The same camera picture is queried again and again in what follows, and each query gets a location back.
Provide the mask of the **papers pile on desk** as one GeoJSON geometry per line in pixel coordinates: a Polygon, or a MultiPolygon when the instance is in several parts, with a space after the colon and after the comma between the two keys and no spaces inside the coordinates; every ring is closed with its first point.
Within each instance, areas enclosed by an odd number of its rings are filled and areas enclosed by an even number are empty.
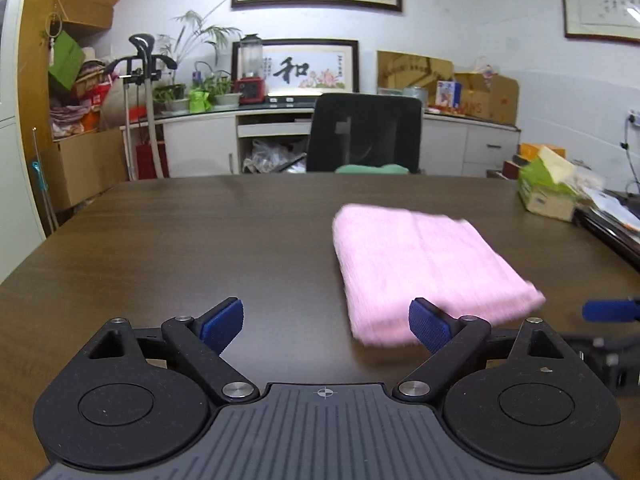
{"type": "Polygon", "coordinates": [[[578,167],[574,174],[579,203],[612,228],[639,237],[639,196],[606,190],[605,178],[596,172],[578,167]]]}

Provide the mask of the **green potted plants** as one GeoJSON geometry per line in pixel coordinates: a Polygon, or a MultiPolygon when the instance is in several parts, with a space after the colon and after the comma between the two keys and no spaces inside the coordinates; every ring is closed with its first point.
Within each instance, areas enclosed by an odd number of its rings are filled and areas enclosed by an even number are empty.
{"type": "Polygon", "coordinates": [[[208,91],[219,74],[217,65],[221,53],[239,40],[241,31],[233,26],[214,24],[210,20],[213,11],[202,15],[194,10],[175,16],[172,20],[178,29],[174,36],[158,34],[155,52],[162,57],[160,63],[164,76],[154,84],[153,102],[156,110],[172,112],[188,110],[191,91],[208,91]],[[178,81],[178,73],[184,62],[193,62],[191,81],[178,81]]]}

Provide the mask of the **pile of clothes and bags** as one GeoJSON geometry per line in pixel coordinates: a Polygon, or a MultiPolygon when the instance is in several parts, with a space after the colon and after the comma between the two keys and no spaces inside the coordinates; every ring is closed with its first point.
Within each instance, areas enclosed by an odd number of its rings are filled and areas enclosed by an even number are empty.
{"type": "Polygon", "coordinates": [[[82,48],[67,32],[49,38],[49,117],[52,138],[96,132],[113,85],[107,62],[92,47],[82,48]]]}

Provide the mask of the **pink towel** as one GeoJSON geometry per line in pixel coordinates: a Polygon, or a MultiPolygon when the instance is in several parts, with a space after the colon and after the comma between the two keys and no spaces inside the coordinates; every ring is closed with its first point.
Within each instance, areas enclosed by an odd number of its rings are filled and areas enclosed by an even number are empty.
{"type": "Polygon", "coordinates": [[[365,346],[415,344],[409,306],[424,298],[453,318],[499,325],[546,298],[465,220],[347,204],[332,223],[352,336],[365,346]]]}

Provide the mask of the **framed calligraphy picture with flowers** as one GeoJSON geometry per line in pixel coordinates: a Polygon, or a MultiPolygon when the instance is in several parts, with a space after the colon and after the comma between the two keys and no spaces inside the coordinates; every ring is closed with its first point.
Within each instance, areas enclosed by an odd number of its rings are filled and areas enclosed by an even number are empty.
{"type": "Polygon", "coordinates": [[[358,93],[359,69],[357,40],[262,40],[262,79],[267,96],[358,93]]]}

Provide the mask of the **white sideboard cabinet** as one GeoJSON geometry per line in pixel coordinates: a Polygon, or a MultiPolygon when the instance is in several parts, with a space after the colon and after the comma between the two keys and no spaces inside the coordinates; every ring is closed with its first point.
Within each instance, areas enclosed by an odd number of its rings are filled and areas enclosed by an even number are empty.
{"type": "MultiPolygon", "coordinates": [[[[346,162],[347,139],[320,131],[310,108],[228,110],[158,118],[168,174],[173,178],[231,176],[257,140],[302,144],[322,162],[346,162]]],[[[521,130],[477,119],[426,114],[421,140],[411,147],[418,170],[428,176],[484,177],[516,154],[521,130]]]]}

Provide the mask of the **cardboard box on floor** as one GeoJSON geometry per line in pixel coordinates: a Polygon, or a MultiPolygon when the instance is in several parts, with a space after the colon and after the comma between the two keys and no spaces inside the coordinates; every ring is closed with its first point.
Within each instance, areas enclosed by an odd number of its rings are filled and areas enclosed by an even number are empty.
{"type": "Polygon", "coordinates": [[[42,153],[41,160],[56,212],[74,208],[129,180],[119,129],[59,140],[42,153]]]}

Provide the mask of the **grey metal cabinet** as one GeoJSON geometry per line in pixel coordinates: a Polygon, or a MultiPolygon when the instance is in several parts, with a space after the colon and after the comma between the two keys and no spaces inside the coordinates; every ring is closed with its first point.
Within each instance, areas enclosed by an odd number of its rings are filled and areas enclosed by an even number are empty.
{"type": "Polygon", "coordinates": [[[0,278],[44,240],[30,184],[18,111],[18,36],[24,0],[1,0],[0,278]]]}

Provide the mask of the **black office chair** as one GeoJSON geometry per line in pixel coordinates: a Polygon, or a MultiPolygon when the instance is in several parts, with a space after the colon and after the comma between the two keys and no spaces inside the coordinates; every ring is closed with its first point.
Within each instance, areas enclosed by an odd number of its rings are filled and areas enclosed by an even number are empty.
{"type": "Polygon", "coordinates": [[[423,105],[416,98],[322,94],[311,118],[306,170],[396,164],[417,174],[422,126],[423,105]]]}

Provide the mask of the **tissue box with green cover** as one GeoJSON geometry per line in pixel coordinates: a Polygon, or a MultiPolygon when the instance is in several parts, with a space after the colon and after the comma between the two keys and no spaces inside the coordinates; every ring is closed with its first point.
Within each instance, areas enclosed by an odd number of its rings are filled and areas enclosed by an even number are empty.
{"type": "Polygon", "coordinates": [[[543,145],[518,174],[518,195],[525,209],[544,218],[572,222],[578,201],[577,167],[543,145]]]}

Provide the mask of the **green seat cushion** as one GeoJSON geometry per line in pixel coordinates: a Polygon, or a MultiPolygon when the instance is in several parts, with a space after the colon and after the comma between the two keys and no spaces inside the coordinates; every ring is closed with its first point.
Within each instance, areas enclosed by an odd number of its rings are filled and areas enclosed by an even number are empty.
{"type": "Polygon", "coordinates": [[[335,169],[336,174],[410,174],[410,171],[396,164],[383,166],[343,165],[335,169]]]}

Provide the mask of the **red blender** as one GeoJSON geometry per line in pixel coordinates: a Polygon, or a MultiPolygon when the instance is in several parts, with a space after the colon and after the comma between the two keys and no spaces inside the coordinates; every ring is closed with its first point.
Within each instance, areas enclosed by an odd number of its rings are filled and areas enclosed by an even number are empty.
{"type": "Polygon", "coordinates": [[[242,105],[264,102],[264,44],[257,34],[244,36],[234,50],[235,92],[242,105]]]}

